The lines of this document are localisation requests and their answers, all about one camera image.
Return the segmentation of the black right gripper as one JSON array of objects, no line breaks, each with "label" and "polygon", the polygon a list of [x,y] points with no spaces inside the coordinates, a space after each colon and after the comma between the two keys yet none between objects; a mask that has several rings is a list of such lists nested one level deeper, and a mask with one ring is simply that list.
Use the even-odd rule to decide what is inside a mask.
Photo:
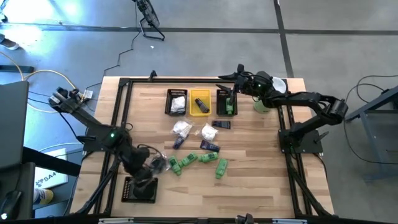
[{"label": "black right gripper", "polygon": [[239,64],[237,67],[237,72],[230,75],[220,75],[218,78],[235,78],[234,87],[230,88],[220,84],[216,86],[225,91],[229,95],[234,95],[234,93],[241,93],[244,95],[254,96],[253,90],[253,73],[247,72],[244,69],[243,64]]}]

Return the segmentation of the black round item clear bag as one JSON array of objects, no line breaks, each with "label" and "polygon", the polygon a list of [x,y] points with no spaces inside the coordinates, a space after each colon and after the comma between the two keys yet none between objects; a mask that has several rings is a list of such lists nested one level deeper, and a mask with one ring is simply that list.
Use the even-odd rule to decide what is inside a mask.
[{"label": "black round item clear bag", "polygon": [[149,167],[153,174],[160,174],[170,169],[169,160],[163,154],[156,154],[150,161]]}]

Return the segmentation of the wide black slotted basket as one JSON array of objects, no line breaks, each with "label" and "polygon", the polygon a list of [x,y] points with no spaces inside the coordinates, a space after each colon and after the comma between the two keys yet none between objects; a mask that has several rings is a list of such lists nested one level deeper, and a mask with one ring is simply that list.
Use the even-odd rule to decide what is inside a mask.
[{"label": "wide black slotted basket", "polygon": [[157,196],[158,178],[145,186],[138,187],[133,184],[132,177],[126,177],[123,185],[122,202],[126,203],[155,203]]}]

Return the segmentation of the black slotted plastic basket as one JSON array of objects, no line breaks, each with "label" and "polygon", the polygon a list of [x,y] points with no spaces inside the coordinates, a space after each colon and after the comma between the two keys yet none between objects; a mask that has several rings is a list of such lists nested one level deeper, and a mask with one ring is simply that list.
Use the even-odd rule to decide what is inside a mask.
[{"label": "black slotted plastic basket", "polygon": [[[172,100],[176,97],[184,96],[186,98],[185,103],[185,112],[183,113],[171,113],[170,107],[172,104]],[[187,110],[187,90],[183,89],[168,89],[167,90],[167,97],[166,97],[166,104],[165,104],[165,114],[169,116],[184,116]]]},{"label": "black slotted plastic basket", "polygon": [[230,95],[223,90],[216,91],[216,114],[218,116],[236,116],[238,114],[238,103],[236,94],[233,95],[234,113],[232,115],[226,114],[226,99]]}]

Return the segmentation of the yellow slotted plastic basket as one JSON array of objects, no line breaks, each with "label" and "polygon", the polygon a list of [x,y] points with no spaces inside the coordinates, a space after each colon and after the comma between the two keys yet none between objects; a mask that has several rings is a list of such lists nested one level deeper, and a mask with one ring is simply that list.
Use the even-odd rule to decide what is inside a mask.
[{"label": "yellow slotted plastic basket", "polygon": [[[196,103],[199,99],[209,112],[203,113],[200,106]],[[189,91],[190,115],[196,117],[209,116],[211,114],[211,90],[210,89],[191,89]]]}]

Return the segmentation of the green disinfecting wipes canister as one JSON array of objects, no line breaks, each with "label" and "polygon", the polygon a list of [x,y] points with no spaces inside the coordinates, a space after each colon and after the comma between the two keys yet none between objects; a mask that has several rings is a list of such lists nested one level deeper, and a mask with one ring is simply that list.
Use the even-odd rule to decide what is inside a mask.
[{"label": "green disinfecting wipes canister", "polygon": [[[272,81],[273,81],[272,85],[277,91],[279,91],[281,93],[286,93],[287,85],[285,84],[283,79],[281,79],[279,77],[272,77]],[[266,113],[270,112],[270,110],[271,110],[270,108],[265,107],[263,105],[262,101],[259,100],[258,98],[254,98],[253,107],[260,114],[266,114]]]}]

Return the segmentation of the white printed cardboard box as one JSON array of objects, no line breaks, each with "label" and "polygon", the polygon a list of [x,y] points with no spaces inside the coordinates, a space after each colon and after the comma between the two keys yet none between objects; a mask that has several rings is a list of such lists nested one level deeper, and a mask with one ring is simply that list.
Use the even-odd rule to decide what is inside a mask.
[{"label": "white printed cardboard box", "polygon": [[[54,151],[46,152],[47,155],[66,160],[66,149],[57,149]],[[41,167],[35,168],[35,179],[34,188],[35,189],[50,189],[52,187],[66,184],[68,182],[68,176],[66,174],[61,174],[54,170],[43,169]]]}]

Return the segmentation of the black desk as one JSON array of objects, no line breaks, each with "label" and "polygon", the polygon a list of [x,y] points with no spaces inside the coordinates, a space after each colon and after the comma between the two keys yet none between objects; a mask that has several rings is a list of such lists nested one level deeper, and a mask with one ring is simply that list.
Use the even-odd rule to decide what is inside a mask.
[{"label": "black desk", "polygon": [[61,174],[77,176],[80,165],[59,159],[42,152],[24,147],[22,160],[16,166],[0,169],[0,203],[6,194],[13,190],[22,192],[19,213],[15,220],[26,220],[33,217],[33,195],[35,168],[54,170]]}]

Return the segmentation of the white and yellow item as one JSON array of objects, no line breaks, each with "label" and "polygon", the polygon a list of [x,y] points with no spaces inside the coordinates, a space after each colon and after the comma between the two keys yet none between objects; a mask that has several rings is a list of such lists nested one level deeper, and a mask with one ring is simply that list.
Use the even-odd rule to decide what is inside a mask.
[{"label": "white and yellow item", "polygon": [[34,189],[33,204],[46,205],[53,199],[53,192],[49,189]]}]

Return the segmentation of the black floor fan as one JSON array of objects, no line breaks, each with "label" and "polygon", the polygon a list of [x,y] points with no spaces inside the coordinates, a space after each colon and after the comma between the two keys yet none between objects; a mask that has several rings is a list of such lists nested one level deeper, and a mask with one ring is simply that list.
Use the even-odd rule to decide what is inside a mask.
[{"label": "black floor fan", "polygon": [[[132,0],[138,10],[142,13],[143,18],[139,21],[139,27],[141,29],[142,35],[148,39],[155,39],[155,40],[165,40],[165,35],[159,30],[160,21],[157,17],[157,14],[153,8],[153,5],[150,0]],[[146,21],[148,26],[153,28],[156,32],[158,32],[161,37],[154,37],[149,36],[146,34],[143,22]]]}]

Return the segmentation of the black computer mouse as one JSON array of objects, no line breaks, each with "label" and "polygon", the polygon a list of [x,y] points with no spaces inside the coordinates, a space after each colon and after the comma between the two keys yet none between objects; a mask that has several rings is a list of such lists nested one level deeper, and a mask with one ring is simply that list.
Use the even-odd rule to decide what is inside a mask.
[{"label": "black computer mouse", "polygon": [[0,220],[15,220],[19,213],[22,192],[13,190],[6,194],[0,203]]}]

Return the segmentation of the grey metal bench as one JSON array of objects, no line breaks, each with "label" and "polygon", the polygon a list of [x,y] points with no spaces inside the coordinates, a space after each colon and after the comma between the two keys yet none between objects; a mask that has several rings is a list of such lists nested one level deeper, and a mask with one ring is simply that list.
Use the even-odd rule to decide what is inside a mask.
[{"label": "grey metal bench", "polygon": [[363,124],[373,158],[362,161],[377,165],[377,171],[364,176],[366,182],[398,177],[398,109],[381,107],[398,100],[398,86],[384,91],[345,117],[345,124],[359,118]]}]

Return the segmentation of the black flat floor bar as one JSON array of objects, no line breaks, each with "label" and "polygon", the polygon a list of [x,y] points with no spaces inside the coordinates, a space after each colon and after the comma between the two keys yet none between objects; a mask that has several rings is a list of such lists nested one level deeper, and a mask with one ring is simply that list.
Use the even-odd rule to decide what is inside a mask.
[{"label": "black flat floor bar", "polygon": [[22,73],[33,73],[34,70],[34,67],[31,66],[20,66],[17,68],[15,65],[0,65],[0,72],[19,73],[21,71]]}]

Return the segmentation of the person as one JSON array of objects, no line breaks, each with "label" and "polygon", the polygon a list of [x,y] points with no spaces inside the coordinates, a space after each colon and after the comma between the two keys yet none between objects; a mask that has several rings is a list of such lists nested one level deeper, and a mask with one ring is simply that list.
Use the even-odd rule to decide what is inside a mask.
[{"label": "person", "polygon": [[6,38],[4,34],[0,34],[0,45],[9,50],[17,50],[19,48],[18,43]]}]

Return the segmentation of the black aluminium table frame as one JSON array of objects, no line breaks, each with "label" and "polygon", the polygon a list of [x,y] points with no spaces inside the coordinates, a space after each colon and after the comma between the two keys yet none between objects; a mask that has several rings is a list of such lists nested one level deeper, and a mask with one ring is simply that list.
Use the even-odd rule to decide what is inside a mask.
[{"label": "black aluminium table frame", "polygon": [[[99,91],[95,118],[102,123],[126,120],[133,129],[134,144],[147,144],[169,156],[183,159],[191,152],[202,154],[201,137],[190,133],[178,150],[173,149],[171,130],[176,117],[166,115],[167,90],[209,89],[216,91],[212,78],[134,78],[129,105],[114,110],[117,98],[126,97],[119,77],[105,77]],[[238,114],[231,117],[232,127],[221,129],[215,137],[219,156],[228,161],[222,178],[215,177],[217,162],[193,162],[180,175],[168,170],[159,175],[156,200],[125,203],[121,200],[126,173],[116,177],[111,215],[114,217],[218,217],[233,218],[246,213],[256,218],[292,218],[285,156],[280,151],[276,110],[257,113],[250,96],[238,96]]]}]

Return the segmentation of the silver metal bracket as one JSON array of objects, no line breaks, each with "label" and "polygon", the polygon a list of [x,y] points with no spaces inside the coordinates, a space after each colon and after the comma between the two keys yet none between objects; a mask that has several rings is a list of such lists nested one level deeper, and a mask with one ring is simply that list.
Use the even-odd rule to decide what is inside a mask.
[{"label": "silver metal bracket", "polygon": [[98,224],[134,224],[133,218],[101,218]]},{"label": "silver metal bracket", "polygon": [[273,218],[272,224],[308,224],[308,221],[301,219]]}]

